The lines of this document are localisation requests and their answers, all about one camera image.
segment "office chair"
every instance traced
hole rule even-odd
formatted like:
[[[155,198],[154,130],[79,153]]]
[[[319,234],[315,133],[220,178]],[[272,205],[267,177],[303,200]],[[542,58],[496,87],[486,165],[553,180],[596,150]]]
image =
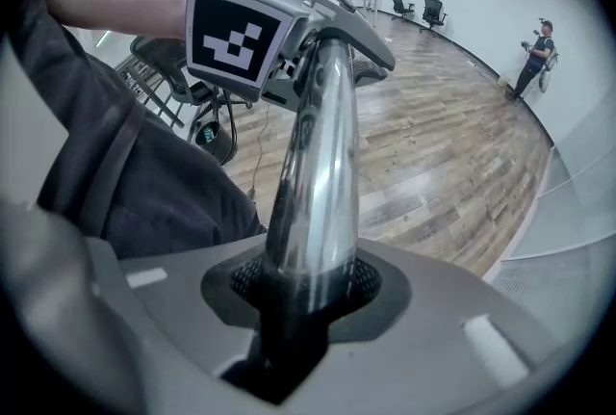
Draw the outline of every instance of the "office chair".
[[[184,42],[178,39],[149,39],[136,37],[131,42],[131,53],[144,64],[150,66],[167,81],[171,97],[179,103],[191,105],[209,104],[194,117],[189,131],[188,140],[193,137],[195,129],[201,126],[200,120],[208,113],[215,114],[227,100],[223,94],[218,95],[218,87],[208,86],[198,81],[189,87],[182,67],[186,65],[186,48]],[[250,102],[232,100],[232,105],[244,104],[247,109],[252,108]]]
[[[406,17],[407,14],[415,12],[413,10],[413,6],[415,6],[413,3],[408,3],[408,8],[404,8],[404,2],[402,0],[392,0],[392,1],[394,1],[394,12],[399,14],[399,16],[394,16],[392,18],[392,21],[398,17],[404,19],[404,17]]]
[[[443,19],[441,19],[441,9],[443,8],[443,2],[441,0],[423,0],[425,3],[425,8],[423,9],[423,21],[427,22],[430,26],[429,28],[420,28],[420,33],[424,30],[428,30],[434,37],[436,37],[436,32],[432,29],[434,25],[443,26],[445,23],[445,16],[447,13],[443,13]]]

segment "metal pole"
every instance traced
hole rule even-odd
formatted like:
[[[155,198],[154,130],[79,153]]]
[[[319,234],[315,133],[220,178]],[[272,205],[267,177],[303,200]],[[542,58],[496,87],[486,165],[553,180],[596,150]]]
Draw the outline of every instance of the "metal pole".
[[[322,40],[299,102],[266,243],[298,314],[346,299],[357,244],[357,108],[347,44]]]

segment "man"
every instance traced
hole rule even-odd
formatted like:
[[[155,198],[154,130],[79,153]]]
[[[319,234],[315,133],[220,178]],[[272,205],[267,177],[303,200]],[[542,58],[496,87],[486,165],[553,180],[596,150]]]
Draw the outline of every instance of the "man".
[[[209,154],[175,136],[63,26],[184,38],[186,0],[24,0],[10,30],[38,94],[68,131],[38,204],[119,258],[216,246],[265,231]]]
[[[528,50],[527,42],[523,42],[523,47],[528,50],[529,53],[528,61],[526,61],[526,65],[520,73],[516,88],[511,95],[508,95],[508,98],[511,100],[517,100],[520,98],[520,95],[522,95],[528,86],[528,83],[530,83],[530,80],[532,80],[532,78],[534,78],[537,73],[541,71],[541,68],[546,63],[546,59],[554,50],[552,31],[552,23],[548,20],[544,20],[541,26],[542,36],[535,42],[534,46]]]

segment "dark pants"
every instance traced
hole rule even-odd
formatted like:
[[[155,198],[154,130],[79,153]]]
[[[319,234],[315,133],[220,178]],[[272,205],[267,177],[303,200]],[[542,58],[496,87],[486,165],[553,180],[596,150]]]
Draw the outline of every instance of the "dark pants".
[[[217,246],[265,231],[254,204],[214,157],[146,116],[103,235],[118,258]]]
[[[518,78],[518,83],[516,84],[516,88],[513,91],[513,98],[519,98],[520,95],[524,92],[530,80],[534,78],[537,73],[541,70],[540,65],[532,65],[530,63],[526,63],[524,69],[520,73],[520,77]]]

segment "laminate flooring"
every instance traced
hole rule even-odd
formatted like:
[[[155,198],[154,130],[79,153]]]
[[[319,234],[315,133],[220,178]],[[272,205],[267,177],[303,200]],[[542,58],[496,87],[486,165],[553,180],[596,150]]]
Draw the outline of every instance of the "laminate flooring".
[[[398,63],[357,90],[360,235],[483,275],[524,219],[549,141],[453,44],[386,14],[376,30]],[[295,114],[266,102],[234,114],[238,153],[225,169],[248,191],[261,144],[255,201],[268,225]]]

